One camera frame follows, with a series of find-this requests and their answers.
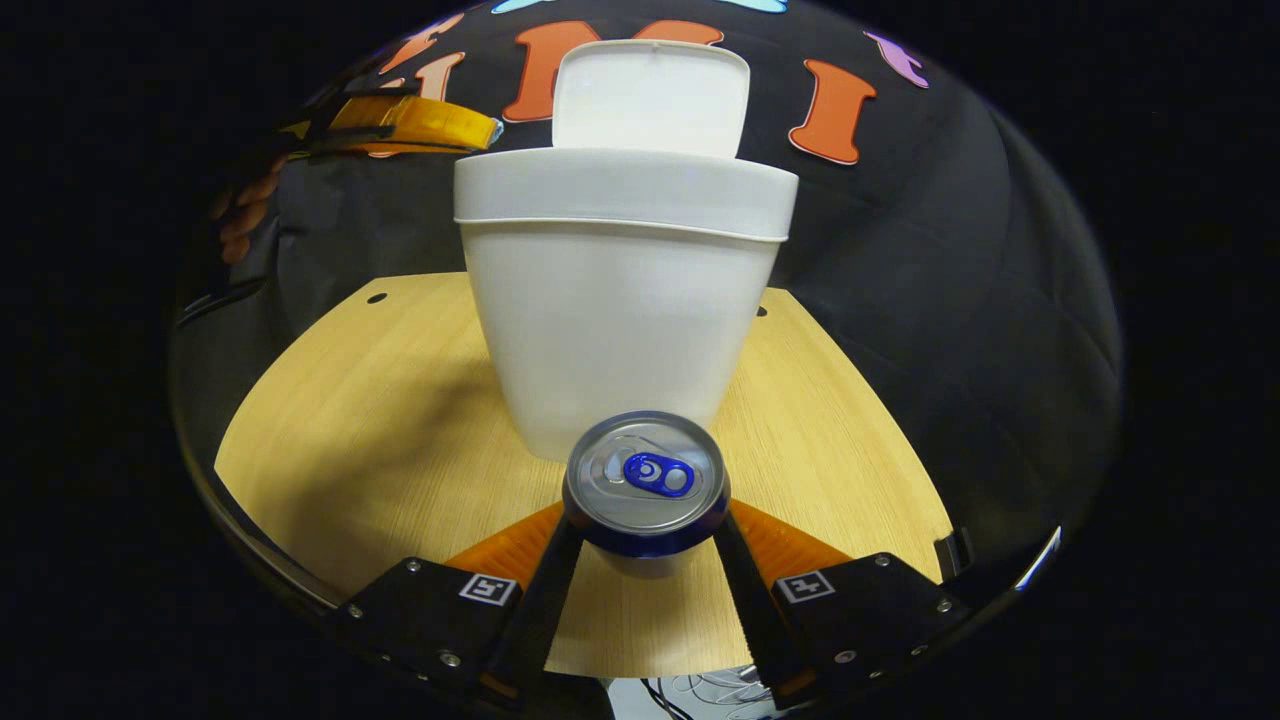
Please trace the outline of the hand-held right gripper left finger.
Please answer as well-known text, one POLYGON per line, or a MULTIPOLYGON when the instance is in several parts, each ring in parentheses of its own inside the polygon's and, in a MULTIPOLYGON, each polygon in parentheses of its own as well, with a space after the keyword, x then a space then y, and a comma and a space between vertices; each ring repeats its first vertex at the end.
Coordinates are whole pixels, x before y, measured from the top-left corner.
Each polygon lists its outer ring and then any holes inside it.
POLYGON ((448 562, 402 559, 330 611, 325 628, 448 698, 525 701, 541 682, 581 548, 557 502, 448 562))

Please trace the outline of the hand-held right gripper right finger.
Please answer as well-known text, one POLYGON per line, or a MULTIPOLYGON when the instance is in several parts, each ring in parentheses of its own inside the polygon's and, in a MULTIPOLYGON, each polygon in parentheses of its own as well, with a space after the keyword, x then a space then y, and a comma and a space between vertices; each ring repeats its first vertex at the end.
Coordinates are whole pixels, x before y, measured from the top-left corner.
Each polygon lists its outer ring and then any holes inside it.
POLYGON ((855 559, 733 500, 714 534, 751 661, 777 701, 849 701, 915 667, 966 605, 887 552, 855 559))

